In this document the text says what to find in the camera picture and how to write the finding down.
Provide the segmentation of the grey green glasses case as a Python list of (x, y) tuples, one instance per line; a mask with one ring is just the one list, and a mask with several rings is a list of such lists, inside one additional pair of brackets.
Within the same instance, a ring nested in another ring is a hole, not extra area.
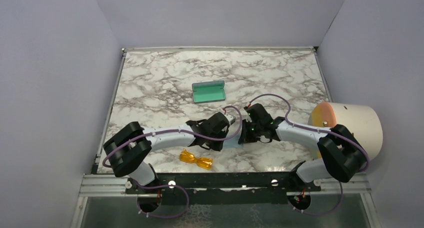
[(225, 81), (197, 82), (191, 85), (195, 104), (221, 102), (226, 100)]

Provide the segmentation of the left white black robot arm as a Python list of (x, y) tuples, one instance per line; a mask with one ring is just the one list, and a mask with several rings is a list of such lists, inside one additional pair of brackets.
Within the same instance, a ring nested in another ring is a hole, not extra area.
[(153, 166), (144, 161), (150, 152), (193, 146), (221, 151), (234, 122), (232, 115), (221, 112), (168, 129), (142, 128), (137, 121), (130, 122), (103, 145), (103, 166), (111, 168), (117, 178), (129, 176), (137, 181), (144, 193), (152, 193), (159, 179)]

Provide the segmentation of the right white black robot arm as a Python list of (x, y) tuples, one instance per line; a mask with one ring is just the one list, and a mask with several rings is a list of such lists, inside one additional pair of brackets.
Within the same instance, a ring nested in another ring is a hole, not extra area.
[(242, 121), (239, 144), (266, 138), (268, 142), (292, 142), (320, 153), (320, 158), (302, 161), (290, 171), (288, 184), (296, 192), (314, 180), (334, 178), (347, 183), (368, 164), (367, 152), (344, 125), (325, 128), (290, 123), (285, 117), (273, 118), (260, 103), (244, 109), (249, 119)]

